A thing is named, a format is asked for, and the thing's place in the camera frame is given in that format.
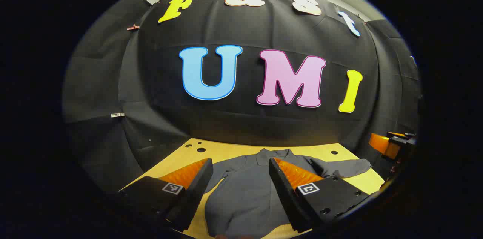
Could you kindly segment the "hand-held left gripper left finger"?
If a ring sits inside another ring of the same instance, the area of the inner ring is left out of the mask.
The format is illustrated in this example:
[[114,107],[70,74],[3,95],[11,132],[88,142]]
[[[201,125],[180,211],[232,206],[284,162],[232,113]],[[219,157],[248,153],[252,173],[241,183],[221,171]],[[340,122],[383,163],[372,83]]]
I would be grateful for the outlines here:
[[143,176],[119,191],[119,204],[154,228],[187,230],[213,174],[205,158],[161,177]]

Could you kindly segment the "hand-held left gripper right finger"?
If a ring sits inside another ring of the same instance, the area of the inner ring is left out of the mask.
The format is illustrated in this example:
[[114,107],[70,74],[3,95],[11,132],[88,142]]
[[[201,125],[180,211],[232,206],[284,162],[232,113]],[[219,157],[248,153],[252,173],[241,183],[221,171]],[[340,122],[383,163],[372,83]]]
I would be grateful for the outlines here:
[[338,176],[321,177],[271,158],[269,175],[295,231],[323,230],[343,221],[372,199]]

